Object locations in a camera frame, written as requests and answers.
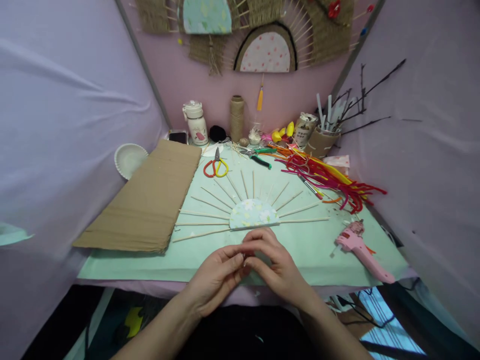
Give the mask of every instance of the mint green mat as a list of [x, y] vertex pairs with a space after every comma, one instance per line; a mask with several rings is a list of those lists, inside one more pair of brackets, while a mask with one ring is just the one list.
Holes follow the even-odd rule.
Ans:
[[[273, 184], [273, 190], [271, 191], [268, 201], [270, 204], [289, 182], [286, 190], [275, 202], [273, 206], [275, 209], [300, 190], [303, 190], [303, 193], [278, 211], [279, 216], [319, 201], [298, 177], [281, 172], [285, 166], [278, 161], [274, 161], [273, 157], [262, 156], [263, 159], [272, 164], [272, 169], [268, 170], [253, 160], [239, 159], [237, 154], [234, 154], [232, 158], [232, 155], [229, 148], [225, 147], [221, 157], [228, 164], [230, 168], [228, 176], [233, 180], [243, 200], [246, 198], [246, 195], [240, 169], [243, 170], [250, 198], [253, 197], [252, 171], [255, 172], [255, 198], [258, 199], [260, 197], [261, 188], [261, 200], [266, 201], [268, 192]], [[201, 187], [204, 187], [233, 207], [234, 204], [232, 200], [215, 181], [207, 178], [203, 174], [205, 164], [211, 159], [212, 158], [209, 157], [202, 157], [200, 159], [200, 166], [196, 170], [182, 209], [229, 217], [227, 213], [191, 198], [191, 196], [194, 196], [225, 210], [230, 210], [208, 192], [201, 189]], [[235, 193], [226, 177], [217, 178], [217, 180], [230, 194]], [[327, 190], [326, 193], [332, 198], [337, 197], [332, 191]], [[290, 252], [303, 277], [310, 285], [375, 286], [380, 284], [379, 281], [371, 277], [368, 270], [353, 253], [337, 251], [335, 257], [330, 258], [330, 254], [335, 248], [334, 240], [346, 227], [344, 221], [357, 219], [356, 216], [350, 215], [347, 211], [340, 211], [338, 209], [339, 207], [336, 204], [320, 203], [308, 210], [285, 216], [281, 218], [281, 220], [325, 217], [330, 217], [330, 220], [283, 223], [273, 226], [272, 230], [275, 232], [278, 240]], [[376, 252], [374, 256], [378, 262], [387, 271], [391, 272], [396, 279], [399, 279], [408, 268], [408, 264], [368, 210], [364, 209], [360, 214], [360, 218], [364, 219], [365, 233], [363, 238], [365, 244]], [[177, 222], [227, 223], [228, 220], [181, 213], [178, 216]], [[226, 225], [178, 226], [175, 227], [172, 239], [180, 239], [192, 234], [208, 233], [227, 227]], [[165, 255], [95, 249], [85, 262], [78, 277], [90, 280], [163, 280], [188, 282], [208, 255], [226, 245], [240, 244], [247, 232], [247, 230], [225, 231], [184, 241], [171, 242]], [[252, 272], [252, 274], [244, 280], [244, 284], [262, 285], [263, 283], [258, 275]]]

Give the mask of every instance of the hand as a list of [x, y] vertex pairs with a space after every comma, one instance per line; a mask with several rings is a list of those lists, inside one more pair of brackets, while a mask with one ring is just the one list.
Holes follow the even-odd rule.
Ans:
[[219, 248], [200, 265], [181, 292], [201, 317], [210, 315], [250, 272], [244, 267], [240, 245]]
[[305, 310], [312, 300], [318, 299], [287, 249], [280, 244], [269, 227], [250, 231], [243, 239], [240, 251], [245, 254], [260, 251], [270, 258], [271, 267], [254, 256], [245, 259], [245, 266], [255, 270], [275, 294], [293, 306]]

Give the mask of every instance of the forearm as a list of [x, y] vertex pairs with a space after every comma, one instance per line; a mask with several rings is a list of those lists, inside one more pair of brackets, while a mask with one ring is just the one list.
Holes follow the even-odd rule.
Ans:
[[329, 359], [372, 358], [316, 294], [299, 310], [311, 341], [322, 355]]
[[199, 322], [188, 296], [180, 292], [113, 359], [173, 359]]

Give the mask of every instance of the pink wall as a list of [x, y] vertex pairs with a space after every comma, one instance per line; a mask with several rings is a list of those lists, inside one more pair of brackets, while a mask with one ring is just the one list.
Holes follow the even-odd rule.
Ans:
[[[131, 0], [121, 0], [141, 51], [148, 64], [168, 117], [174, 129], [187, 129], [182, 106], [189, 100], [202, 102], [209, 127], [219, 125], [230, 129], [230, 98], [241, 95], [250, 113], [256, 110], [262, 80], [261, 74], [223, 71], [223, 76], [209, 76], [206, 65], [188, 58], [188, 47], [178, 44], [178, 33], [151, 35], [142, 32], [137, 10]], [[365, 11], [376, 1], [358, 0], [355, 14]], [[368, 15], [354, 21], [352, 33], [359, 33]], [[325, 101], [347, 62], [345, 54], [324, 65], [309, 67], [293, 73], [266, 73], [264, 78], [263, 130], [268, 132], [294, 121], [300, 112], [312, 112], [317, 107], [316, 94]]]

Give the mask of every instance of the white water bottle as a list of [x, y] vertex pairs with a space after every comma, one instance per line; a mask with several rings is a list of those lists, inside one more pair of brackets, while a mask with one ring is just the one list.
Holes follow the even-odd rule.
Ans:
[[188, 124], [191, 139], [195, 145], [202, 146], [209, 142], [207, 124], [205, 123], [202, 103], [190, 100], [183, 104], [183, 116]]

